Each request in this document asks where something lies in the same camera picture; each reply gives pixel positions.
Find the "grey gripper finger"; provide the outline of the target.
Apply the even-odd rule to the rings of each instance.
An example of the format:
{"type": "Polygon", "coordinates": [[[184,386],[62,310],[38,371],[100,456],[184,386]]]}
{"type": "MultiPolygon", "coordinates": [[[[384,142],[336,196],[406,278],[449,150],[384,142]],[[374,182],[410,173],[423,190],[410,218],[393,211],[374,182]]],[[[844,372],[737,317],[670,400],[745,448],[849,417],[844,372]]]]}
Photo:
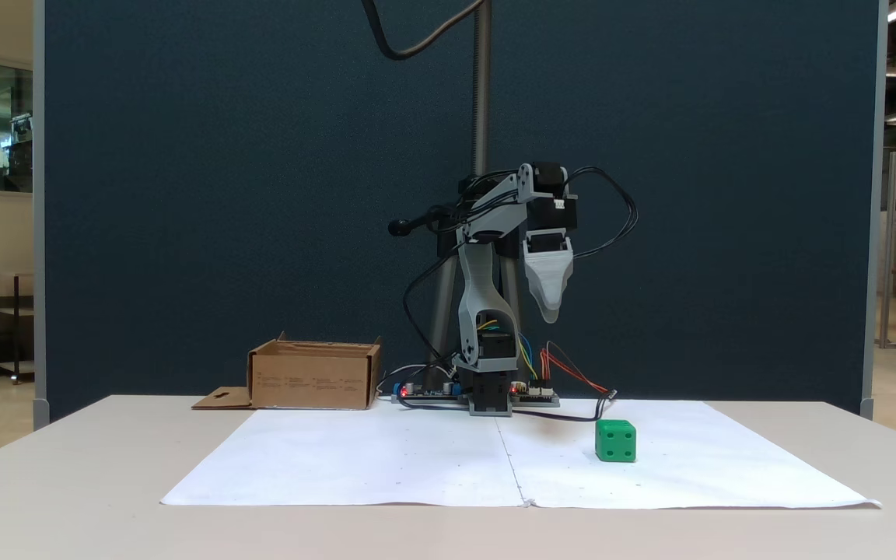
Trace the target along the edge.
{"type": "Polygon", "coordinates": [[[554,324],[561,314],[563,291],[572,276],[572,257],[526,257],[525,274],[530,294],[545,323],[554,324]]]}

